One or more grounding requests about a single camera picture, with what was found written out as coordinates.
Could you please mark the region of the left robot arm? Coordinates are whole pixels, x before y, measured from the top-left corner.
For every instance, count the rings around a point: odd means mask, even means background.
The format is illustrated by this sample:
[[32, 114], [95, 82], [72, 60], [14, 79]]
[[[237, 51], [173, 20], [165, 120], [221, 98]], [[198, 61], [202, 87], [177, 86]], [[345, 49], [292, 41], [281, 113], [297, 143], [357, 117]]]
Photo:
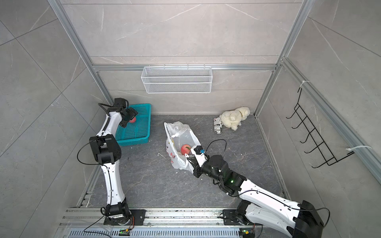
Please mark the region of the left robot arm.
[[122, 189], [119, 172], [122, 150], [115, 136], [118, 127], [125, 128], [138, 113], [124, 98], [116, 98], [113, 105], [98, 105], [105, 111], [106, 118], [97, 135], [89, 139], [89, 145], [105, 178], [107, 205], [102, 213], [109, 221], [125, 225], [132, 221], [132, 215]]

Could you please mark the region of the red peach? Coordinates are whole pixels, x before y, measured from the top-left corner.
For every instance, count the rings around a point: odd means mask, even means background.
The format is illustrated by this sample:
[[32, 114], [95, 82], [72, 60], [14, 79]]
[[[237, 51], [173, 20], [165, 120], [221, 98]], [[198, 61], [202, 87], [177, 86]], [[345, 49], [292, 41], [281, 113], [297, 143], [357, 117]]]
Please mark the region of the red peach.
[[134, 117], [133, 119], [131, 119], [131, 120], [129, 121], [129, 123], [133, 124], [133, 123], [135, 123], [135, 122], [136, 122], [136, 120], [137, 120], [137, 118], [136, 118], [136, 117]]
[[181, 147], [181, 154], [182, 155], [190, 155], [191, 154], [191, 146], [188, 144], [185, 144]]

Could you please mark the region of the white printed plastic bag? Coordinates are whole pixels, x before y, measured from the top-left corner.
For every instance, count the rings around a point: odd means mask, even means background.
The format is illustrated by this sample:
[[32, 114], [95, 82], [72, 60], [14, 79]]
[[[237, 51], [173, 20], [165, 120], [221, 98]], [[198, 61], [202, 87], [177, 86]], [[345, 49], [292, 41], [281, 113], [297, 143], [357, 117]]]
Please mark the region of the white printed plastic bag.
[[164, 129], [167, 135], [166, 151], [173, 168], [193, 173], [193, 166], [181, 153], [181, 149], [184, 145], [188, 148], [201, 145], [198, 138], [188, 124], [181, 122], [164, 123]]

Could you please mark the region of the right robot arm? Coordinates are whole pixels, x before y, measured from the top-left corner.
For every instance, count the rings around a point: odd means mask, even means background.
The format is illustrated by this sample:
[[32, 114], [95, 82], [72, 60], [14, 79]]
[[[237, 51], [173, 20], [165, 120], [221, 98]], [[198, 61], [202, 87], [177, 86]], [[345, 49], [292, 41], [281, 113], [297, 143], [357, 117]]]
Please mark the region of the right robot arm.
[[221, 155], [186, 155], [193, 175], [206, 175], [231, 197], [241, 199], [233, 220], [243, 225], [261, 224], [290, 238], [320, 238], [324, 222], [309, 202], [277, 196], [231, 170]]

